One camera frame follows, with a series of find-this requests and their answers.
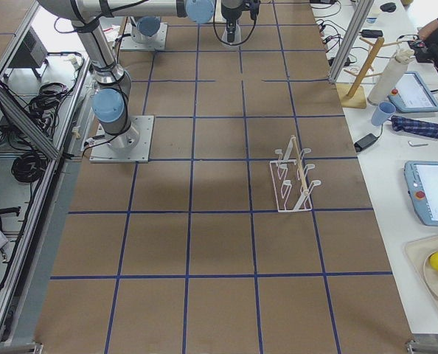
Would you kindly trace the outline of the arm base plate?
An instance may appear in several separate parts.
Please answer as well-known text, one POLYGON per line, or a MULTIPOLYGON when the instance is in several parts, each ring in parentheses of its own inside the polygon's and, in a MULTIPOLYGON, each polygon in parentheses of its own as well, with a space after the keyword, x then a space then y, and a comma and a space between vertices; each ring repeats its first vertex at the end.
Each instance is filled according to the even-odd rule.
POLYGON ((161 22, 157 33, 151 37, 145 36, 130 23, 126 24, 125 34, 130 34, 121 40, 121 51, 164 51, 167 37, 167 23, 161 22))
POLYGON ((148 162, 150 146, 153 134, 154 116, 129 116, 130 128, 123 134, 113 138, 105 135, 101 124, 97 127, 97 133, 103 134, 106 139, 95 142, 98 147, 91 149, 89 161, 92 163, 131 163, 148 162))

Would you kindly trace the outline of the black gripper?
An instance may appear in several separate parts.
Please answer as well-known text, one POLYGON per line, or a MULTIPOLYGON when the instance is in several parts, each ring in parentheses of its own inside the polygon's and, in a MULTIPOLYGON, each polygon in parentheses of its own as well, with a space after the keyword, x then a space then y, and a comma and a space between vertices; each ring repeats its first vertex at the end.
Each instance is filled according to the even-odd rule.
POLYGON ((238 42, 237 20, 243 11, 243 0, 222 0, 220 8, 221 14, 226 20, 226 42, 238 42))

